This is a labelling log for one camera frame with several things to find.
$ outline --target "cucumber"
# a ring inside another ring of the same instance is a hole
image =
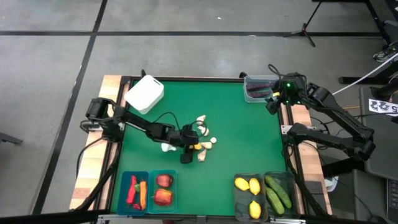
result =
[[[274,190],[272,190],[269,187],[266,187],[266,195],[267,195],[268,201],[272,205],[272,208],[274,208],[275,212],[278,215],[282,215],[283,213],[285,213],[284,206],[282,205],[282,202],[280,202],[279,197],[278,197],[278,195],[276,195]]]
[[[285,207],[292,208],[292,202],[290,201],[289,196],[287,195],[286,191],[274,180],[274,178],[267,175],[265,180],[269,187],[272,188],[278,195]]]

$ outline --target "tripod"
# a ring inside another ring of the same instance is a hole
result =
[[[318,11],[319,6],[321,6],[321,3],[322,3],[322,1],[319,1],[318,5],[317,5],[317,7],[315,8],[314,12],[312,13],[310,19],[308,20],[307,23],[304,23],[304,24],[303,24],[303,27],[302,27],[300,30],[293,31],[293,32],[291,32],[291,33],[285,35],[284,37],[291,37],[291,36],[294,36],[294,35],[305,36],[305,37],[310,41],[311,46],[312,46],[312,47],[316,47],[316,46],[315,46],[315,43],[312,41],[310,35],[309,35],[308,32],[307,32],[307,27],[308,27],[308,25],[310,24],[310,22],[311,22],[313,16],[315,15],[315,13]]]

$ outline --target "gray concrete floor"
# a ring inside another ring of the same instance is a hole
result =
[[[382,19],[391,19],[383,1],[373,3]],[[100,0],[0,1],[0,30],[90,31],[100,4]],[[286,32],[299,29],[315,6],[311,0],[109,0],[99,29]],[[324,3],[308,29],[377,31],[366,6],[353,3]],[[0,132],[24,139],[21,146],[0,145],[2,217],[29,212],[88,39],[0,36]],[[144,68],[157,76],[237,77],[242,71],[269,74],[267,64],[273,63],[283,73],[298,71],[335,91],[343,87],[338,77],[360,77],[378,66],[372,55],[384,45],[380,38],[313,39],[316,48],[301,37],[97,37],[43,212],[68,210],[76,159],[86,141],[79,122],[90,100],[98,96],[103,75],[138,75]],[[358,86],[336,99],[341,106],[358,106]],[[339,130],[330,127],[333,133]],[[345,156],[334,150],[322,153]]]

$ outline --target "wooden table frame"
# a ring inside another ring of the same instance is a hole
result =
[[[114,100],[117,104],[121,106],[126,106],[126,102],[122,97],[128,89],[131,87],[131,78],[124,77],[121,75],[105,75],[101,89],[99,91],[99,97],[109,98]],[[173,80],[173,77],[164,77],[162,79]],[[187,78],[189,80],[206,80],[209,82],[214,82],[218,80],[217,78]],[[236,82],[239,81],[238,78],[230,79]],[[304,106],[296,105],[292,107],[292,118],[294,123],[302,123],[307,126],[311,125],[310,115],[308,110]],[[280,119],[284,124],[289,124],[288,110],[285,106],[281,107],[282,118]],[[108,110],[109,115],[112,115],[113,111],[110,108]],[[86,145],[100,138],[102,135],[101,131],[90,132],[88,134]],[[307,142],[316,147],[314,142]],[[305,181],[318,181],[322,184],[323,193],[325,196],[327,212],[331,214],[331,207],[329,203],[328,194],[325,187],[325,182],[322,173],[322,166],[320,163],[318,151],[308,144],[300,144],[298,146],[299,157],[301,160],[302,174]],[[76,208],[86,199],[90,192],[94,189],[98,183],[100,177],[104,174],[106,169],[109,167],[110,163],[114,159],[115,152],[121,144],[118,143],[107,143],[106,141],[99,141],[89,149],[87,149],[81,159],[81,165],[79,168],[78,178],[76,180],[75,189],[73,191],[72,200],[70,202],[70,209]],[[297,170],[295,163],[294,153],[291,156],[292,163]],[[103,187],[100,196],[91,205],[92,209],[107,209],[110,207],[111,199],[108,197],[113,194],[113,183],[115,181],[116,175],[113,175]],[[301,214],[304,214],[304,208],[302,203],[302,198],[298,187],[296,186],[296,195],[298,201],[298,207]]]

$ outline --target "sticker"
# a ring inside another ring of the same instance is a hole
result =
[[[375,113],[395,113],[395,114],[386,114],[389,116],[398,116],[398,105],[380,101],[380,100],[372,100],[369,99],[369,111]]]

